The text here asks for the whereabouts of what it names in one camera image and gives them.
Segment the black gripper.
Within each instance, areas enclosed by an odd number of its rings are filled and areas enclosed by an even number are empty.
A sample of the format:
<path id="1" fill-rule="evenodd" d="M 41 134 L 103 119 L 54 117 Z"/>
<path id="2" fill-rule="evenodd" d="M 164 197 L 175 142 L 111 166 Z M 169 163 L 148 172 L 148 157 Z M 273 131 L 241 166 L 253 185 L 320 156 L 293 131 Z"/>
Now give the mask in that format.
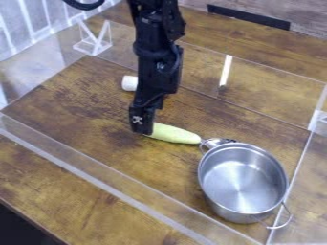
<path id="1" fill-rule="evenodd" d="M 151 135 L 155 111 L 164 105 L 164 96 L 177 91 L 183 48 L 175 41 L 184 27 L 165 30 L 160 23 L 135 24 L 133 52 L 137 56 L 137 86 L 129 107 L 132 132 Z"/>

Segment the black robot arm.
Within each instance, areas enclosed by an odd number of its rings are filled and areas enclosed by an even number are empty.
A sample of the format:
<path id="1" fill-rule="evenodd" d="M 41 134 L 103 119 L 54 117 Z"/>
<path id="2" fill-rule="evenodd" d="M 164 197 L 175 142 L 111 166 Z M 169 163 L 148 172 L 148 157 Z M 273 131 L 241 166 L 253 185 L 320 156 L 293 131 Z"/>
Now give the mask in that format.
<path id="1" fill-rule="evenodd" d="M 135 26 L 133 53 L 137 56 L 137 84 L 129 107 L 132 131 L 151 135 L 155 112 L 164 96 L 177 91 L 183 48 L 175 41 L 185 34 L 177 0 L 127 0 Z"/>

